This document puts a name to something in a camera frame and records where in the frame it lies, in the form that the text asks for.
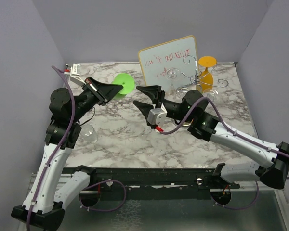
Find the green plastic wine glass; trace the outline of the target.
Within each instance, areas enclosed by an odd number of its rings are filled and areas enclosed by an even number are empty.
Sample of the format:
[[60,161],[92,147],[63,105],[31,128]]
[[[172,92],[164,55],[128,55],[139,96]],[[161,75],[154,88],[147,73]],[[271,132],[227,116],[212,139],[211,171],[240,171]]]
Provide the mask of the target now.
[[130,94],[135,87],[133,77],[126,73],[118,74],[111,83],[123,86],[123,89],[115,95],[115,100],[124,98],[126,95]]

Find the clear wine glass front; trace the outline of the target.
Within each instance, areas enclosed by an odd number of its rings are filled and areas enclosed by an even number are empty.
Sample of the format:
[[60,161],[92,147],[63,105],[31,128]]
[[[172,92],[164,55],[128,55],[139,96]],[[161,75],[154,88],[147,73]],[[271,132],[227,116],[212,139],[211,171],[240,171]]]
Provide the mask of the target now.
[[170,82],[169,88],[166,91],[166,95],[170,96],[175,93],[174,83],[179,80],[181,71],[177,68],[169,68],[166,70],[167,79]]

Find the clear wine glass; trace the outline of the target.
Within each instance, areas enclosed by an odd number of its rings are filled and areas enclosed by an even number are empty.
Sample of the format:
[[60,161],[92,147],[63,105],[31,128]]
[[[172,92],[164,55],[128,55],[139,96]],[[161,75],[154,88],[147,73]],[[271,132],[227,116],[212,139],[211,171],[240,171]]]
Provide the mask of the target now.
[[81,135],[86,142],[96,143],[98,141],[98,135],[92,125],[82,126]]
[[182,99],[189,91],[187,86],[180,86],[176,89],[176,97]]
[[167,79],[170,82],[169,88],[166,91],[166,95],[170,96],[175,93],[174,83],[179,80],[181,71],[177,68],[169,68],[166,70]]
[[203,96],[209,98],[211,101],[215,101],[218,98],[218,91],[213,88],[207,88],[203,90]]

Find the orange plastic wine glass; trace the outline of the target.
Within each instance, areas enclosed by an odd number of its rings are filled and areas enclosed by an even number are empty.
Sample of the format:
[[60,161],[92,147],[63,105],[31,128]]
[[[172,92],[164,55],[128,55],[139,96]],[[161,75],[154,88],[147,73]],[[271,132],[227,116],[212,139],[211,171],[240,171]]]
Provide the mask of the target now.
[[196,89],[203,93],[203,90],[213,87],[213,77],[210,68],[212,70],[217,64],[217,60],[212,56],[203,56],[198,59],[197,67],[204,67],[204,70],[200,74],[196,75]]

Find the clear wine glass back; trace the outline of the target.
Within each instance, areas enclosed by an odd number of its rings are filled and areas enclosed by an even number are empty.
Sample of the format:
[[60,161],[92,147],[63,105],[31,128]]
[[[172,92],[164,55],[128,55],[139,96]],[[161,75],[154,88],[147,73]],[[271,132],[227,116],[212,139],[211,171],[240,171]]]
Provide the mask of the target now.
[[180,86],[176,89],[176,97],[182,99],[189,91],[187,86]]

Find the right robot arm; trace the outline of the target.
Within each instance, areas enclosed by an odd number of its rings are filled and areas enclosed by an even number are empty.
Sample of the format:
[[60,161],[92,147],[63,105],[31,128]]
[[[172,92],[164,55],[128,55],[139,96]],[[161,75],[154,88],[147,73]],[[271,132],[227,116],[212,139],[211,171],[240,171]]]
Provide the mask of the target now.
[[180,103],[165,99],[161,86],[138,86],[152,104],[134,101],[144,115],[146,123],[160,134],[170,135],[185,122],[190,123],[188,132],[200,140],[228,147],[252,160],[247,164],[219,164],[211,182],[223,188],[236,181],[260,181],[273,189],[283,189],[289,172],[289,144],[274,144],[241,132],[223,121],[219,112],[206,112],[212,100],[198,90],[190,90]]

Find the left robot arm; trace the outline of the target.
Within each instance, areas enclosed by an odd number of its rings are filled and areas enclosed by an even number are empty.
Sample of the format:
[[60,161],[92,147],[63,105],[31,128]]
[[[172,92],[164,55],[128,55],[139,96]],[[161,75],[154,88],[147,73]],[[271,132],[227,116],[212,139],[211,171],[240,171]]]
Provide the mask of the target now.
[[57,189],[65,163],[72,153],[81,131],[80,119],[96,105],[105,105],[121,90],[122,85],[85,79],[83,92],[74,96],[71,88],[56,89],[50,96],[51,123],[46,130],[44,153],[35,181],[27,198],[13,208],[11,216],[27,227],[56,231],[65,210],[83,189],[96,186],[96,170],[79,166],[72,178]]

